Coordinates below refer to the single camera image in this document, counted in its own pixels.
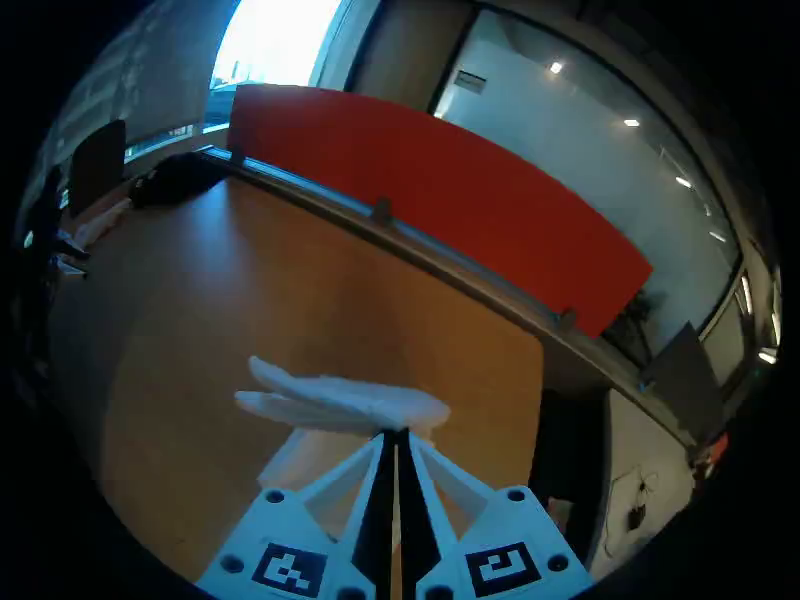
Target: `black chair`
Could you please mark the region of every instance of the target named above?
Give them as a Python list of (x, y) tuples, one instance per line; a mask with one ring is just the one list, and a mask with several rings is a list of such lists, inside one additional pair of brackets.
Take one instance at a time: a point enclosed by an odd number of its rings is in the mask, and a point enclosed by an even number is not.
[(79, 215), (120, 184), (125, 166), (125, 121), (93, 131), (75, 152), (69, 169), (69, 213)]
[(62, 259), (62, 255), (66, 255), (85, 261), (89, 254), (78, 248), (59, 227), (62, 214), (61, 179), (61, 169), (53, 167), (42, 192), (28, 212), (25, 243), (20, 251), (20, 332), (28, 351), (42, 359), (46, 358), (48, 352), (47, 319), (59, 277), (62, 273), (84, 278), (88, 276), (86, 270)]

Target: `ceiling light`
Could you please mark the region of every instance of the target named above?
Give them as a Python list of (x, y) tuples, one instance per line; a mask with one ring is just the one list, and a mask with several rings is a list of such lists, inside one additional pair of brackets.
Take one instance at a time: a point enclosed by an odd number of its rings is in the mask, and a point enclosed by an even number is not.
[(775, 330), (775, 343), (781, 345), (781, 320), (778, 315), (772, 313), (772, 328)]
[(766, 349), (758, 353), (758, 358), (771, 365), (774, 365), (776, 362), (778, 362), (778, 359), (767, 352)]
[(744, 301), (747, 304), (747, 314), (753, 314), (753, 299), (750, 297), (750, 282), (747, 277), (742, 277), (742, 287), (744, 288)]

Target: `screw hole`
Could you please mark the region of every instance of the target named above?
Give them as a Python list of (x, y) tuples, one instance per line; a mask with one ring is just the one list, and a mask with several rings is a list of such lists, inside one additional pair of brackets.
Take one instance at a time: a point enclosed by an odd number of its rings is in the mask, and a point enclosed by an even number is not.
[(556, 554), (555, 556), (551, 556), (550, 560), (547, 561), (547, 568), (551, 571), (563, 571), (567, 568), (569, 561), (567, 557), (563, 554)]
[(344, 588), (336, 594), (336, 600), (365, 600), (367, 595), (358, 588)]
[(272, 502), (273, 504), (283, 502), (283, 493), (278, 490), (270, 490), (267, 492), (267, 502)]
[(425, 600), (452, 600), (453, 590), (446, 585), (437, 585), (425, 592)]
[(241, 573), (244, 570), (242, 559), (233, 554), (223, 556), (219, 561), (219, 565), (228, 573)]

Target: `cable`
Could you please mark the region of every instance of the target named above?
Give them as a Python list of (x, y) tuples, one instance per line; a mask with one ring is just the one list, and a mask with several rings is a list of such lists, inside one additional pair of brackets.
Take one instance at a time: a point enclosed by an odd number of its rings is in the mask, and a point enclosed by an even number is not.
[(631, 509), (631, 510), (638, 509), (639, 507), (644, 506), (645, 502), (647, 500), (647, 495), (648, 494), (652, 494), (652, 493), (655, 492), (655, 488), (652, 487), (650, 484), (648, 484), (647, 480), (649, 478), (655, 476), (655, 480), (658, 481), (658, 479), (659, 479), (658, 471), (651, 471), (647, 475), (642, 475), (642, 464), (641, 463), (635, 464), (630, 469), (625, 471), (622, 475), (617, 475), (614, 479), (611, 480), (611, 485), (609, 486), (609, 490), (608, 490), (608, 504), (606, 504), (606, 514), (605, 514), (605, 517), (603, 518), (603, 521), (604, 521), (603, 527), (604, 527), (605, 532), (606, 532), (606, 539), (603, 540), (603, 551), (606, 553), (606, 556), (608, 558), (614, 558), (614, 555), (608, 549), (608, 540), (609, 540), (609, 537), (610, 537), (610, 533), (608, 531), (608, 513), (609, 513), (609, 510), (611, 509), (611, 500), (614, 497), (614, 486), (617, 485), (617, 483), (620, 480), (626, 478), (628, 475), (632, 474), (635, 471), (638, 471), (638, 474), (639, 474), (639, 485), (638, 485), (638, 489), (636, 490), (636, 499), (634, 500), (633, 509)]

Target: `window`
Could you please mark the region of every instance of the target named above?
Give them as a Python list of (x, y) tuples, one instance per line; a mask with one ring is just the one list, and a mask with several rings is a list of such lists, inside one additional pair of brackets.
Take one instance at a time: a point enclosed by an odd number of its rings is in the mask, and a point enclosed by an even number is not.
[(311, 85), (341, 0), (242, 0), (217, 54), (205, 127), (230, 119), (239, 84)]
[(125, 160), (126, 161), (132, 160), (137, 156), (141, 156), (146, 152), (154, 150), (155, 148), (160, 148), (161, 146), (170, 144), (179, 139), (189, 137), (190, 135), (192, 135), (193, 130), (194, 126), (184, 125), (183, 127), (170, 129), (169, 131), (159, 133), (158, 135), (154, 135), (153, 137), (148, 138), (144, 141), (137, 142), (136, 144), (133, 144), (132, 146), (128, 146), (127, 148), (125, 148)]

